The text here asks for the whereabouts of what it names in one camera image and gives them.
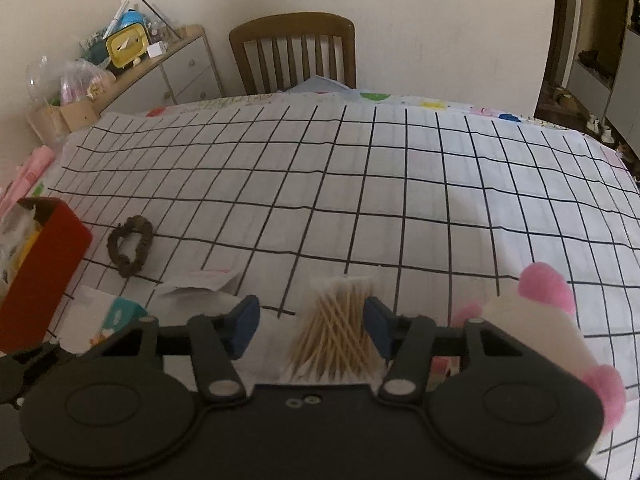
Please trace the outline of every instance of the door frame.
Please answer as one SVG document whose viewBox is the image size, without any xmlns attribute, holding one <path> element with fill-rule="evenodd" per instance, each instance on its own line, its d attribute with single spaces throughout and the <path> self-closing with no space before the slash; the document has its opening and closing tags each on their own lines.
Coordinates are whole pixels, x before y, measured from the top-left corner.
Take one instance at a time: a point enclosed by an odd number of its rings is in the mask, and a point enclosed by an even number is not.
<svg viewBox="0 0 640 480">
<path fill-rule="evenodd" d="M 554 18 L 543 77 L 543 80 L 550 84 L 555 83 L 558 66 L 560 65 L 562 40 L 564 39 L 564 28 L 566 26 L 567 3 L 567 0 L 554 0 Z"/>
<path fill-rule="evenodd" d="M 582 0 L 566 1 L 566 19 L 564 22 L 564 35 L 562 37 L 558 70 L 554 83 L 566 88 L 569 83 L 569 74 L 576 57 L 576 45 L 578 43 L 578 30 L 580 28 L 580 12 Z"/>
</svg>

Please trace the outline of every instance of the blue container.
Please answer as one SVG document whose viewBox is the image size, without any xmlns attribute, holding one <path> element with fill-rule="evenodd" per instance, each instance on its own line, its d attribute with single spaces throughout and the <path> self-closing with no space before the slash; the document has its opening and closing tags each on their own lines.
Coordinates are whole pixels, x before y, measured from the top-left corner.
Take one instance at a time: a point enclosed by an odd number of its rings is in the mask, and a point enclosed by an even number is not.
<svg viewBox="0 0 640 480">
<path fill-rule="evenodd" d="M 114 30 L 114 32 L 117 32 L 118 30 L 121 30 L 125 27 L 129 27 L 129 25 L 132 25 L 133 23 L 139 23 L 140 25 L 145 27 L 145 17 L 137 10 L 128 10 L 120 17 L 118 28 L 117 30 Z"/>
</svg>

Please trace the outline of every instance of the green dot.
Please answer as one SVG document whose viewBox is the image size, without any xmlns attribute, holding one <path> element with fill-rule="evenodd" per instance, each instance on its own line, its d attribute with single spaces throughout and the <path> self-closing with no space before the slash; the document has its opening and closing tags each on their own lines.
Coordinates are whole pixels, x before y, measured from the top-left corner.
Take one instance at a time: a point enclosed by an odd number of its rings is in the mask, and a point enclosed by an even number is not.
<svg viewBox="0 0 640 480">
<path fill-rule="evenodd" d="M 360 95 L 361 97 L 364 97 L 365 99 L 369 99 L 371 101 L 383 101 L 391 94 L 370 94 L 368 92 L 360 92 Z"/>
<path fill-rule="evenodd" d="M 40 196 L 43 191 L 44 191 L 44 184 L 41 182 L 38 184 L 38 187 L 33 190 L 33 193 L 31 193 L 31 196 Z"/>
</svg>

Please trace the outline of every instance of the brown hair tie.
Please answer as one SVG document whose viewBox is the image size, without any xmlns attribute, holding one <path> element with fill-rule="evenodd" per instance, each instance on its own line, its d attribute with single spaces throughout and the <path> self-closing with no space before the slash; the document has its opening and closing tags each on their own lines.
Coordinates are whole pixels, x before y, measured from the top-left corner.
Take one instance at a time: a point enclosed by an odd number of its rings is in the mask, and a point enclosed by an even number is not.
<svg viewBox="0 0 640 480">
<path fill-rule="evenodd" d="M 126 254 L 118 252 L 118 244 L 120 239 L 129 237 L 132 233 L 140 233 L 142 238 L 136 245 L 136 259 L 131 261 Z M 109 233 L 107 238 L 107 251 L 109 258 L 118 267 L 118 274 L 123 278 L 130 278 L 134 274 L 140 272 L 149 256 L 151 242 L 154 239 L 154 228 L 151 222 L 141 215 L 135 215 L 127 218 L 124 225 L 118 224 L 116 228 Z"/>
</svg>

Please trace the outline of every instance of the bundle of cotton swabs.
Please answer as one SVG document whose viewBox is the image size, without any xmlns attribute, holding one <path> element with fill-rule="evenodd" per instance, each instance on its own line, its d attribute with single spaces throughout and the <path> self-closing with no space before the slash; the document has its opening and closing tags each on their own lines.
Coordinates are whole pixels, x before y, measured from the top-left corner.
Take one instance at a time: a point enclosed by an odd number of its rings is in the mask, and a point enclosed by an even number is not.
<svg viewBox="0 0 640 480">
<path fill-rule="evenodd" d="M 334 278 L 316 284 L 312 311 L 289 354 L 292 380 L 366 380 L 381 360 L 362 323 L 364 300 L 372 295 L 369 278 Z"/>
</svg>

